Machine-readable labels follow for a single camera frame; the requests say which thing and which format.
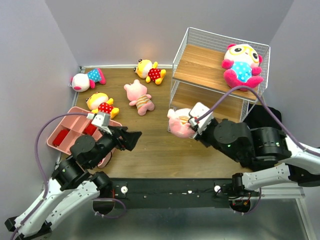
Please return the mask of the pink frog plush striped shirt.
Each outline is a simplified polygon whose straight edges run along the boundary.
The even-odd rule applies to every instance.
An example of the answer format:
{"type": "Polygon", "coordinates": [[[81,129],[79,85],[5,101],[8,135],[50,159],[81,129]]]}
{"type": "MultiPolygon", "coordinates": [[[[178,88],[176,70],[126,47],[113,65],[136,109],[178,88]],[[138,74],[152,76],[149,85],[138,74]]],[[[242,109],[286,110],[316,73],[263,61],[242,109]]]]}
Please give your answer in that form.
{"type": "Polygon", "coordinates": [[[169,130],[178,138],[191,138],[195,134],[189,123],[190,111],[190,108],[181,108],[167,112],[169,130]]]}

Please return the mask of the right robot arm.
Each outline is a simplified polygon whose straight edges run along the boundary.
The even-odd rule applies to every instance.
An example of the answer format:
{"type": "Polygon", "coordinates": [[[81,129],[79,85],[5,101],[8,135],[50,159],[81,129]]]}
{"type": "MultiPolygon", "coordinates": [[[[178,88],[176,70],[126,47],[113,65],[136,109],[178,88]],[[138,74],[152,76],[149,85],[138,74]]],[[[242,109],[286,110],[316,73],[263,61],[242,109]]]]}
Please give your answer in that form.
{"type": "Polygon", "coordinates": [[[221,122],[191,119],[189,123],[195,130],[195,140],[251,170],[234,174],[231,183],[217,191],[219,194],[242,197],[262,187],[283,183],[297,183],[300,187],[320,185],[320,150],[295,143],[282,130],[250,129],[244,122],[227,119],[221,122]]]}

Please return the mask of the white panda plush with glasses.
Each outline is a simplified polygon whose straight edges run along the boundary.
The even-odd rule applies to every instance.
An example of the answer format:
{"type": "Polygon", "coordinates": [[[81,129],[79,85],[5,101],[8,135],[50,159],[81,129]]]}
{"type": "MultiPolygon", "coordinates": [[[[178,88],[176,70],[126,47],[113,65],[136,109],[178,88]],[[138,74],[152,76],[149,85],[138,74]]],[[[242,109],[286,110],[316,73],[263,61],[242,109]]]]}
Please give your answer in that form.
{"type": "Polygon", "coordinates": [[[226,84],[230,88],[256,88],[264,80],[260,76],[262,62],[262,56],[249,44],[230,44],[221,63],[221,67],[225,69],[223,78],[226,84]]]}

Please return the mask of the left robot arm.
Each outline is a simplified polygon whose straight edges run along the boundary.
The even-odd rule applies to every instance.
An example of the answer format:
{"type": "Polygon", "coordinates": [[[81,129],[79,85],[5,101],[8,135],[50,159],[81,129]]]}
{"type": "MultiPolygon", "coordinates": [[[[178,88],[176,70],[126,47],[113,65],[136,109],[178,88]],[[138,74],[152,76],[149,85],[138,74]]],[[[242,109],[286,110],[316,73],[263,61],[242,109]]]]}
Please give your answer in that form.
{"type": "Polygon", "coordinates": [[[132,151],[142,132],[126,126],[110,126],[95,140],[90,135],[78,137],[71,155],[63,160],[44,183],[44,190],[21,215],[5,221],[13,240],[32,240],[50,233],[65,217],[93,199],[112,203],[114,190],[106,173],[91,174],[113,149],[132,151]]]}

